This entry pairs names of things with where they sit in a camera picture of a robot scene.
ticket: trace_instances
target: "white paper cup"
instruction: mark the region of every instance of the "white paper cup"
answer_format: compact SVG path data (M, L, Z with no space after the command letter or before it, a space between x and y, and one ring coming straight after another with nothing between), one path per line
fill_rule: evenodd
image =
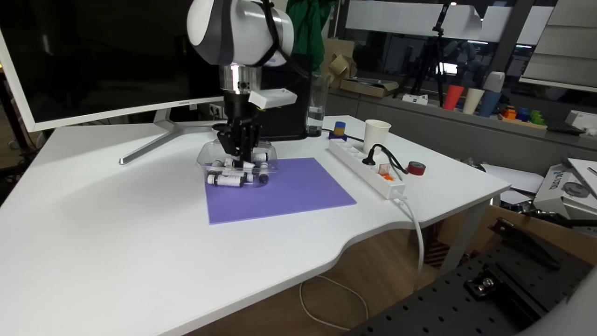
M371 147L376 143L383 145L386 142L387 133L392 125L381 120L365 120L365 143L363 144L363 153L369 154ZM375 154L379 154L380 148L376 148Z
M481 97L485 93L485 90L479 90L478 88L469 88L469 91L466 93L466 100L464 101L464 108L462 112L464 114L474 114L477 105L479 105L479 101Z

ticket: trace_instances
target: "red tape roll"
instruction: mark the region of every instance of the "red tape roll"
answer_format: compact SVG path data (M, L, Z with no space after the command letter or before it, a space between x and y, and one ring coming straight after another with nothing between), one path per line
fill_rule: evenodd
M408 163L407 171L413 175L421 176L425 174L425 168L427 168L421 162L411 161Z

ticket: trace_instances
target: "monitor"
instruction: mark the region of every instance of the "monitor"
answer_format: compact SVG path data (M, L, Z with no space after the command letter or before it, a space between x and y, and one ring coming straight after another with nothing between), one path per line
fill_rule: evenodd
M28 131L220 101L192 0L3 0L0 63Z

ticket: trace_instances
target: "green cloth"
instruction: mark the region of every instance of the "green cloth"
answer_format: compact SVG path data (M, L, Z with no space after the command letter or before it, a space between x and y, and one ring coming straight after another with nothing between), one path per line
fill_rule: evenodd
M293 54L313 56L311 70L319 72L324 61L324 40L321 30L330 16L335 0L288 0L286 14L294 26Z

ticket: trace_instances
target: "purple mat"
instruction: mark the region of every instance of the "purple mat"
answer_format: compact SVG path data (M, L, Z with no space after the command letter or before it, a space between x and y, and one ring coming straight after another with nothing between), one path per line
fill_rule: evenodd
M278 160L278 169L260 188L206 183L210 225L356 204L314 158Z

